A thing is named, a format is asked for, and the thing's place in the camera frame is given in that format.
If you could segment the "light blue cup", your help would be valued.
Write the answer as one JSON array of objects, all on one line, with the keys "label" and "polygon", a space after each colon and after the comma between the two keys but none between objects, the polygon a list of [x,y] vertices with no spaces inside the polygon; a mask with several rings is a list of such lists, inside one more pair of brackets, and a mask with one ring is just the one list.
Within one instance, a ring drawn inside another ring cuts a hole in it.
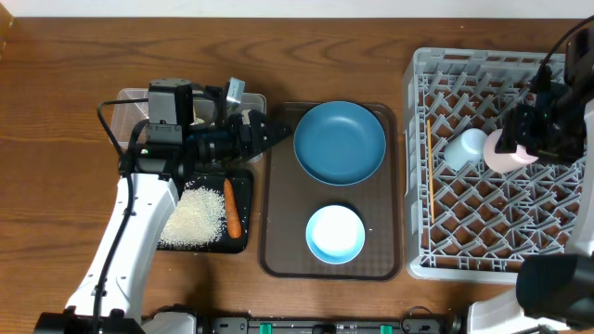
[{"label": "light blue cup", "polygon": [[486,138],[487,134],[480,129],[471,128],[464,131],[445,146],[445,163],[457,172],[469,162],[480,161],[484,155]]}]

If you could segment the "pink cup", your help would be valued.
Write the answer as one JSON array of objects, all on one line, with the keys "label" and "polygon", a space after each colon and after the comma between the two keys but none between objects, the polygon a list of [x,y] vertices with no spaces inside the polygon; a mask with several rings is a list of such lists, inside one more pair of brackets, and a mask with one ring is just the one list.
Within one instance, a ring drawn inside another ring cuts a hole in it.
[{"label": "pink cup", "polygon": [[496,143],[501,135],[502,130],[497,129],[484,141],[483,158],[489,169],[496,173],[509,173],[538,160],[538,157],[530,155],[521,145],[517,145],[513,153],[496,153]]}]

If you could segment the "grey dishwasher rack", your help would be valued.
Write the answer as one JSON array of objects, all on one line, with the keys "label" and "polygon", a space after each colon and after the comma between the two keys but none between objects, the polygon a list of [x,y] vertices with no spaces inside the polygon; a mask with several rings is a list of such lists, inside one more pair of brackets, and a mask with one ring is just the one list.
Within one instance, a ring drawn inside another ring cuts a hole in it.
[{"label": "grey dishwasher rack", "polygon": [[[543,53],[423,47],[402,79],[407,151],[407,271],[416,278],[512,284],[523,260],[561,254],[578,213],[585,158],[496,173],[482,161],[450,169],[444,151],[464,131],[498,129],[521,103]],[[435,222],[426,120],[431,120]]]}]

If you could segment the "orange carrot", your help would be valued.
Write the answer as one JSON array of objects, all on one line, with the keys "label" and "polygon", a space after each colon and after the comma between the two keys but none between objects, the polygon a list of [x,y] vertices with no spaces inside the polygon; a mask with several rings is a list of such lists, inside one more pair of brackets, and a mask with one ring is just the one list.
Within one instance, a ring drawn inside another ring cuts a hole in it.
[{"label": "orange carrot", "polygon": [[227,232],[231,238],[240,238],[242,236],[242,226],[235,201],[233,186],[229,179],[225,179],[224,182],[224,197],[226,205]]}]

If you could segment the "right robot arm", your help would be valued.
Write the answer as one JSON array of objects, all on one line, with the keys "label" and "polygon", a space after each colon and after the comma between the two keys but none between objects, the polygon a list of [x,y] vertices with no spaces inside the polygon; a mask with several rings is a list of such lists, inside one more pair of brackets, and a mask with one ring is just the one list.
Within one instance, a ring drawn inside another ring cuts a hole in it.
[{"label": "right robot arm", "polygon": [[593,30],[577,25],[558,42],[565,47],[562,83],[542,61],[531,90],[503,122],[497,153],[521,145],[545,162],[585,158],[578,213],[561,254],[523,261],[513,289],[476,302],[466,330],[478,333],[561,333],[593,326]]}]

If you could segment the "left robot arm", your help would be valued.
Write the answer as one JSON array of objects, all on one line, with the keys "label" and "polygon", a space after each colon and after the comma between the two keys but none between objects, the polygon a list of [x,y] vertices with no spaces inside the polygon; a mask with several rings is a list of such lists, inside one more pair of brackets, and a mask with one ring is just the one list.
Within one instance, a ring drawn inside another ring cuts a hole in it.
[{"label": "left robot arm", "polygon": [[37,333],[201,333],[208,323],[175,304],[141,318],[149,269],[185,185],[205,173],[249,161],[291,135],[261,111],[238,110],[245,83],[223,87],[163,78],[149,84],[148,117],[122,147],[104,128],[119,156],[117,196],[92,264],[60,313],[42,313]]}]

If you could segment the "light blue rice bowl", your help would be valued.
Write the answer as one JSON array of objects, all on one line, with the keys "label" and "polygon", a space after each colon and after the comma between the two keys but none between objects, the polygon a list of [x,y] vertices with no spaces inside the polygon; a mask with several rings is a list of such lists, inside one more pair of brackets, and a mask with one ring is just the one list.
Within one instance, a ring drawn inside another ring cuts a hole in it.
[{"label": "light blue rice bowl", "polygon": [[309,218],[305,241],[322,263],[340,265],[351,262],[363,250],[366,231],[362,219],[343,205],[328,205]]}]

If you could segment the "wooden chopstick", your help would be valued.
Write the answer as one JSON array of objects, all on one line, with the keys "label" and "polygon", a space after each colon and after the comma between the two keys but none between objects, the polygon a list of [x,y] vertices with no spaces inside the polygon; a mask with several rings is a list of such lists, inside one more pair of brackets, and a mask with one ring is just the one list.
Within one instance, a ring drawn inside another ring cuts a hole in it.
[{"label": "wooden chopstick", "polygon": [[430,218],[432,225],[435,222],[434,214],[434,190],[433,190],[433,142],[432,142],[432,125],[431,120],[426,120],[427,130],[427,150],[428,150],[428,188],[429,188],[429,204],[430,204]]}]

